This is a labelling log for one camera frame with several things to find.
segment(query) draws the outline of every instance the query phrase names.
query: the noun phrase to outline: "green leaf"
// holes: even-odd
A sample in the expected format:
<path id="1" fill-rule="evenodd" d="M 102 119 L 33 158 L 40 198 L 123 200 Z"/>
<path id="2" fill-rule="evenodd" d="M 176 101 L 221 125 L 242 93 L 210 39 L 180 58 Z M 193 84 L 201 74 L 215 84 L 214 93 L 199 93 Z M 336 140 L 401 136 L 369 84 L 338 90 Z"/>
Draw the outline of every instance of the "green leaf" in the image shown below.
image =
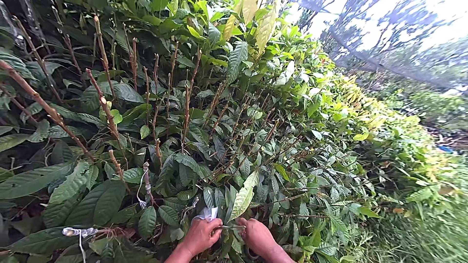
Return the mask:
<path id="1" fill-rule="evenodd" d="M 214 208 L 213 189 L 210 187 L 203 188 L 203 198 L 205 199 L 206 207 Z"/>
<path id="2" fill-rule="evenodd" d="M 182 65 L 186 65 L 187 67 L 195 68 L 195 64 L 186 57 L 178 57 L 177 61 Z"/>
<path id="3" fill-rule="evenodd" d="M 88 169 L 89 164 L 87 162 L 79 161 L 73 172 L 54 190 L 49 199 L 49 204 L 60 204 L 78 193 L 80 187 L 86 184 L 86 177 L 83 174 Z"/>
<path id="4" fill-rule="evenodd" d="M 125 186 L 120 181 L 105 191 L 96 202 L 93 223 L 98 226 L 105 225 L 119 210 L 124 196 Z"/>
<path id="5" fill-rule="evenodd" d="M 12 126 L 0 126 L 0 135 L 7 133 L 13 129 Z"/>
<path id="6" fill-rule="evenodd" d="M 289 182 L 289 177 L 288 177 L 288 174 L 286 173 L 286 169 L 281 164 L 275 165 L 275 169 L 279 172 L 279 174 L 283 177 L 283 179 Z"/>
<path id="7" fill-rule="evenodd" d="M 242 215 L 249 207 L 253 196 L 254 194 L 252 187 L 242 187 L 241 190 L 235 195 L 231 216 L 227 222 Z"/>
<path id="8" fill-rule="evenodd" d="M 72 209 L 78 203 L 77 196 L 73 196 L 61 204 L 49 204 L 42 212 L 42 219 L 46 227 L 62 226 Z"/>
<path id="9" fill-rule="evenodd" d="M 355 141 L 363 141 L 363 140 L 367 139 L 367 137 L 369 137 L 369 133 L 364 132 L 362 134 L 354 135 L 352 139 L 355 140 Z"/>
<path id="10" fill-rule="evenodd" d="M 63 227 L 54 227 L 30 234 L 16 241 L 7 249 L 18 253 L 51 254 L 78 243 L 78 236 L 65 236 Z"/>
<path id="11" fill-rule="evenodd" d="M 240 42 L 236 45 L 234 51 L 229 54 L 229 60 L 226 71 L 226 85 L 229 85 L 237 79 L 239 68 L 242 61 L 247 60 L 247 42 Z"/>
<path id="12" fill-rule="evenodd" d="M 164 8 L 168 5 L 168 0 L 153 0 L 151 4 L 151 9 L 153 11 L 160 11 L 164 10 Z"/>
<path id="13" fill-rule="evenodd" d="M 148 239 L 153 235 L 156 226 L 156 210 L 150 206 L 145 209 L 138 221 L 138 232 L 143 239 Z"/>
<path id="14" fill-rule="evenodd" d="M 99 174 L 99 168 L 96 165 L 89 167 L 88 171 L 85 172 L 86 188 L 91 190 L 91 187 L 96 183 L 97 176 Z"/>
<path id="15" fill-rule="evenodd" d="M 194 36 L 195 38 L 198 38 L 198 39 L 206 39 L 204 36 L 201 36 L 196 30 L 195 28 L 187 25 L 187 29 L 189 30 L 190 34 L 192 36 Z"/>
<path id="16" fill-rule="evenodd" d="M 146 138 L 150 133 L 150 130 L 149 130 L 149 127 L 146 126 L 146 125 L 143 125 L 141 128 L 140 128 L 140 136 L 141 136 L 141 139 L 144 139 Z"/>
<path id="17" fill-rule="evenodd" d="M 26 109 L 31 113 L 31 115 L 34 115 L 42 111 L 42 106 L 39 103 L 35 102 L 29 105 Z M 23 123 L 26 123 L 28 119 L 29 119 L 29 116 L 26 115 L 24 111 L 22 111 L 20 114 L 20 120 L 22 120 Z"/>
<path id="18" fill-rule="evenodd" d="M 36 131 L 29 137 L 30 142 L 41 142 L 44 138 L 49 136 L 50 123 L 46 119 L 43 119 L 37 124 Z"/>
<path id="19" fill-rule="evenodd" d="M 178 226 L 179 225 L 179 216 L 177 212 L 170 206 L 161 205 L 158 209 L 159 215 L 168 225 Z"/>
<path id="20" fill-rule="evenodd" d="M 30 137 L 29 134 L 10 134 L 0 138 L 0 152 L 15 147 L 18 144 L 23 143 Z"/>
<path id="21" fill-rule="evenodd" d="M 210 46 L 214 46 L 221 38 L 221 32 L 210 22 L 208 22 L 208 41 Z"/>
<path id="22" fill-rule="evenodd" d="M 123 198 L 124 194 L 125 186 L 121 181 L 104 181 L 94 187 L 83 200 L 75 206 L 66 219 L 65 224 L 92 225 L 95 217 L 99 223 L 109 221 L 114 213 L 118 211 L 122 200 L 121 198 Z"/>
<path id="23" fill-rule="evenodd" d="M 124 208 L 118 211 L 109 221 L 109 224 L 123 224 L 126 223 L 137 213 L 135 205 Z"/>
<path id="24" fill-rule="evenodd" d="M 0 199 L 13 199 L 35 193 L 55 179 L 70 174 L 74 167 L 75 164 L 71 162 L 60 163 L 12 176 L 0 183 Z"/>

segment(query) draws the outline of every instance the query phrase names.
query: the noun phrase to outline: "yellow leaf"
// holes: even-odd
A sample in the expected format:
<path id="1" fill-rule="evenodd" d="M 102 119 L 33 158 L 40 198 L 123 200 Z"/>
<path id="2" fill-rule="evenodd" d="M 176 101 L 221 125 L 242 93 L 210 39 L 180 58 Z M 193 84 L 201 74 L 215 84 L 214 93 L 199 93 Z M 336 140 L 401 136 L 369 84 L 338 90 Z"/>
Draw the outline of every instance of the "yellow leaf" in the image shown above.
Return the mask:
<path id="1" fill-rule="evenodd" d="M 242 5 L 242 15 L 244 16 L 245 24 L 247 25 L 255 16 L 257 11 L 257 1 L 256 0 L 244 0 Z"/>
<path id="2" fill-rule="evenodd" d="M 237 21 L 236 17 L 231 15 L 229 19 L 227 20 L 226 26 L 224 27 L 223 30 L 223 39 L 224 40 L 229 40 L 232 36 L 233 29 L 234 29 L 234 23 Z"/>
<path id="3" fill-rule="evenodd" d="M 276 17 L 278 16 L 281 7 L 281 0 L 275 0 L 271 10 L 263 17 L 260 26 L 255 30 L 255 38 L 257 40 L 258 56 L 260 57 L 265 51 L 266 44 L 271 38 L 275 29 Z"/>

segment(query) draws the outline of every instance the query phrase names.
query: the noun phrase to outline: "foliage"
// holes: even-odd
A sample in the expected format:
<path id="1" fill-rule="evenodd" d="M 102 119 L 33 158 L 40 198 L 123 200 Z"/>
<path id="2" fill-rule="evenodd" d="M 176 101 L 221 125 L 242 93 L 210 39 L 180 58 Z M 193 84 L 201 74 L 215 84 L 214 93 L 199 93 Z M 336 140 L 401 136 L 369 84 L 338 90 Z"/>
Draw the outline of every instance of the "foliage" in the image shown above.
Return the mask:
<path id="1" fill-rule="evenodd" d="M 80 260 L 62 229 L 93 226 L 88 258 L 163 261 L 217 206 L 225 225 L 265 223 L 295 260 L 352 262 L 364 246 L 354 233 L 383 206 L 419 218 L 462 195 L 418 119 L 363 95 L 297 26 L 273 23 L 279 1 L 254 16 L 247 0 L 67 1 L 56 16 L 34 4 L 54 51 L 40 49 L 46 74 L 29 50 L 1 50 L 46 100 L 1 72 L 9 259 Z M 250 260 L 243 246 L 226 231 L 199 259 Z"/>

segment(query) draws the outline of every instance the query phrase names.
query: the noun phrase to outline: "young leaf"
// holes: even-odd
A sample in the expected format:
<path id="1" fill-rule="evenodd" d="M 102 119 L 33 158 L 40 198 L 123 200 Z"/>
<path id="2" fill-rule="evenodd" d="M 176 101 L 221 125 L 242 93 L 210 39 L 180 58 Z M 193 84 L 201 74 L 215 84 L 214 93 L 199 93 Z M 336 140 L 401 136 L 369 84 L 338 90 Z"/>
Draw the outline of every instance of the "young leaf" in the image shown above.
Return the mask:
<path id="1" fill-rule="evenodd" d="M 156 210 L 150 206 L 145 209 L 138 221 L 138 232 L 144 239 L 152 236 L 154 226 L 156 225 Z"/>
<path id="2" fill-rule="evenodd" d="M 158 212 L 161 215 L 161 218 L 164 220 L 164 222 L 166 222 L 168 225 L 179 225 L 179 216 L 172 207 L 167 205 L 161 205 L 158 209 Z"/>
<path id="3" fill-rule="evenodd" d="M 86 184 L 87 178 L 84 176 L 84 172 L 88 169 L 89 164 L 87 162 L 79 161 L 73 172 L 54 190 L 49 199 L 49 204 L 60 204 L 78 193 L 80 187 Z"/>
<path id="4" fill-rule="evenodd" d="M 234 51 L 229 54 L 229 61 L 226 71 L 226 85 L 229 85 L 237 79 L 239 67 L 242 61 L 247 59 L 247 42 L 240 42 L 236 45 Z"/>

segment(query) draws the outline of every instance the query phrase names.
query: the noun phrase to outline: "leaf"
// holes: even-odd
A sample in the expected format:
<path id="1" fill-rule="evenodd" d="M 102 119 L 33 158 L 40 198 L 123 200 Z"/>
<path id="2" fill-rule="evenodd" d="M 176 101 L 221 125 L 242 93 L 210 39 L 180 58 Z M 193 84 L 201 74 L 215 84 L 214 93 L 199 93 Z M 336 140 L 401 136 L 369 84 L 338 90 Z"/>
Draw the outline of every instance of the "leaf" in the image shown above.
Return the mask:
<path id="1" fill-rule="evenodd" d="M 77 203 L 78 200 L 74 196 L 61 204 L 49 204 L 42 212 L 42 219 L 46 227 L 62 226 Z"/>
<path id="2" fill-rule="evenodd" d="M 164 10 L 164 8 L 168 5 L 168 0 L 153 0 L 151 4 L 151 9 L 153 11 L 160 11 Z"/>
<path id="3" fill-rule="evenodd" d="M 247 25 L 255 17 L 257 11 L 256 0 L 244 0 L 242 5 L 242 15 L 244 16 L 244 22 Z"/>
<path id="4" fill-rule="evenodd" d="M 275 165 L 275 169 L 279 172 L 283 179 L 289 182 L 288 174 L 286 173 L 285 168 L 281 164 Z"/>
<path id="5" fill-rule="evenodd" d="M 231 216 L 227 222 L 242 215 L 249 207 L 253 196 L 254 194 L 252 187 L 242 187 L 241 190 L 235 195 Z"/>
<path id="6" fill-rule="evenodd" d="M 13 252 L 31 254 L 51 254 L 78 242 L 78 236 L 65 236 L 63 227 L 54 227 L 32 233 L 7 247 Z"/>
<path id="7" fill-rule="evenodd" d="M 29 137 L 28 141 L 30 142 L 44 141 L 44 138 L 47 138 L 49 136 L 49 127 L 50 127 L 50 123 L 46 119 L 40 121 L 37 124 L 36 131 Z"/>
<path id="8" fill-rule="evenodd" d="M 146 138 L 150 133 L 150 130 L 149 130 L 149 127 L 146 126 L 146 125 L 143 125 L 141 128 L 140 128 L 140 136 L 141 136 L 141 139 L 144 139 Z"/>
<path id="9" fill-rule="evenodd" d="M 29 113 L 31 113 L 31 115 L 34 115 L 42 111 L 42 106 L 39 103 L 35 102 L 29 105 L 26 109 L 29 111 Z M 29 119 L 29 116 L 26 115 L 24 111 L 22 111 L 20 114 L 20 120 L 22 120 L 23 123 L 26 123 L 28 119 Z"/>
<path id="10" fill-rule="evenodd" d="M 208 22 L 208 41 L 210 46 L 214 46 L 221 38 L 221 32 L 210 22 Z"/>
<path id="11" fill-rule="evenodd" d="M 240 42 L 236 45 L 234 51 L 229 54 L 229 60 L 226 70 L 226 85 L 229 85 L 237 79 L 239 68 L 242 61 L 247 59 L 247 42 Z"/>
<path id="12" fill-rule="evenodd" d="M 204 36 L 201 36 L 196 30 L 195 28 L 187 25 L 187 29 L 189 30 L 190 34 L 192 36 L 194 36 L 195 38 L 198 38 L 198 39 L 206 39 Z"/>
<path id="13" fill-rule="evenodd" d="M 125 186 L 121 181 L 104 181 L 103 183 L 94 187 L 83 198 L 83 200 L 77 206 L 75 206 L 66 219 L 65 224 L 92 225 L 95 217 L 98 222 L 109 221 L 114 213 L 118 211 L 120 203 L 117 204 L 117 202 L 120 199 L 120 195 L 121 198 L 123 198 L 124 194 Z"/>
<path id="14" fill-rule="evenodd" d="M 224 153 L 226 153 L 226 149 L 224 148 L 224 145 L 221 142 L 221 140 L 218 138 L 218 136 L 213 135 L 213 142 L 214 142 L 214 150 L 216 151 L 216 156 L 218 157 L 218 159 L 221 159 Z"/>
<path id="15" fill-rule="evenodd" d="M 203 198 L 205 199 L 206 207 L 210 209 L 214 208 L 215 203 L 213 200 L 213 189 L 211 189 L 210 187 L 203 188 Z"/>
<path id="16" fill-rule="evenodd" d="M 117 213 L 125 196 L 125 186 L 121 181 L 110 187 L 97 200 L 93 223 L 98 226 L 105 225 Z"/>
<path id="17" fill-rule="evenodd" d="M 364 132 L 362 134 L 354 135 L 352 139 L 355 140 L 355 141 L 363 141 L 363 140 L 367 139 L 367 137 L 369 137 L 369 133 Z"/>
<path id="18" fill-rule="evenodd" d="M 99 168 L 96 165 L 89 167 L 88 171 L 85 172 L 86 188 L 91 190 L 91 187 L 96 183 L 97 176 L 99 174 Z"/>
<path id="19" fill-rule="evenodd" d="M 275 29 L 276 18 L 278 17 L 279 9 L 281 8 L 281 1 L 275 0 L 271 10 L 259 22 L 259 26 L 255 30 L 255 45 L 258 48 L 258 56 L 260 57 L 265 51 L 266 44 L 271 38 Z"/>
<path id="20" fill-rule="evenodd" d="M 186 65 L 187 67 L 195 68 L 195 64 L 186 57 L 178 57 L 177 61 L 182 65 Z"/>
<path id="21" fill-rule="evenodd" d="M 70 174 L 74 167 L 75 164 L 71 162 L 60 163 L 12 176 L 0 183 L 0 199 L 13 199 L 35 193 L 55 179 Z"/>
<path id="22" fill-rule="evenodd" d="M 153 235 L 156 226 L 156 210 L 150 206 L 145 209 L 138 221 L 138 232 L 143 239 L 148 239 Z"/>
<path id="23" fill-rule="evenodd" d="M 235 22 L 237 21 L 236 17 L 234 15 L 230 15 L 229 19 L 226 22 L 226 25 L 223 29 L 223 40 L 229 40 L 232 36 L 234 27 L 235 27 Z"/>
<path id="24" fill-rule="evenodd" d="M 86 184 L 86 177 L 83 173 L 88 169 L 89 164 L 87 162 L 79 161 L 73 172 L 54 190 L 49 199 L 49 204 L 60 204 L 78 193 L 80 187 Z"/>
<path id="25" fill-rule="evenodd" d="M 293 76 L 294 73 L 294 60 L 289 61 L 288 66 L 286 67 L 286 70 L 284 70 L 278 77 L 278 79 L 275 82 L 275 87 L 280 87 L 284 84 L 286 84 L 289 79 Z"/>
<path id="26" fill-rule="evenodd" d="M 170 206 L 161 205 L 158 209 L 159 215 L 168 225 L 178 226 L 179 225 L 179 216 L 177 212 Z"/>
<path id="27" fill-rule="evenodd" d="M 0 126 L 0 135 L 7 133 L 13 129 L 12 126 Z"/>
<path id="28" fill-rule="evenodd" d="M 15 147 L 18 144 L 23 143 L 30 137 L 29 134 L 10 134 L 0 138 L 0 152 Z"/>
<path id="29" fill-rule="evenodd" d="M 137 213 L 135 205 L 129 206 L 118 211 L 109 221 L 108 224 L 123 224 L 126 223 Z"/>

